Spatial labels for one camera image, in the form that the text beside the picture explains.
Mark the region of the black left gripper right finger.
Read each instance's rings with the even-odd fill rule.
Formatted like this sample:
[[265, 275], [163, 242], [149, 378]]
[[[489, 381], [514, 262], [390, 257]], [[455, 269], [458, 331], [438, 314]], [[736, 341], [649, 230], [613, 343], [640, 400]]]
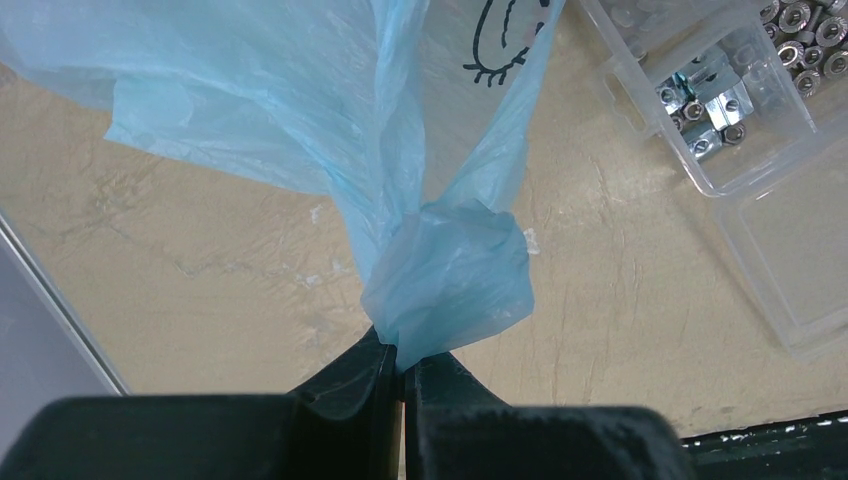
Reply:
[[512, 406], [450, 354], [404, 374], [410, 479], [693, 479], [671, 425], [644, 407]]

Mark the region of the light blue plastic bag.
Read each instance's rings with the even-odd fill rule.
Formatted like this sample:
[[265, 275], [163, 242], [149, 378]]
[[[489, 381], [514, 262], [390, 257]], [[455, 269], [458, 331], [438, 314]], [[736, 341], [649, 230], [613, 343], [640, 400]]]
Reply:
[[5, 1], [1, 60], [110, 141], [343, 216], [405, 370], [529, 316], [510, 208], [560, 1]]

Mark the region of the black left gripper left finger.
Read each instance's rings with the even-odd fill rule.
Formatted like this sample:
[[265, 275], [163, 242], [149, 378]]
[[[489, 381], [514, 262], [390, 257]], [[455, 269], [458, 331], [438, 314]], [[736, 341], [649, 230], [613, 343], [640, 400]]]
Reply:
[[397, 350], [368, 331], [287, 393], [76, 397], [44, 407], [5, 479], [393, 479]]

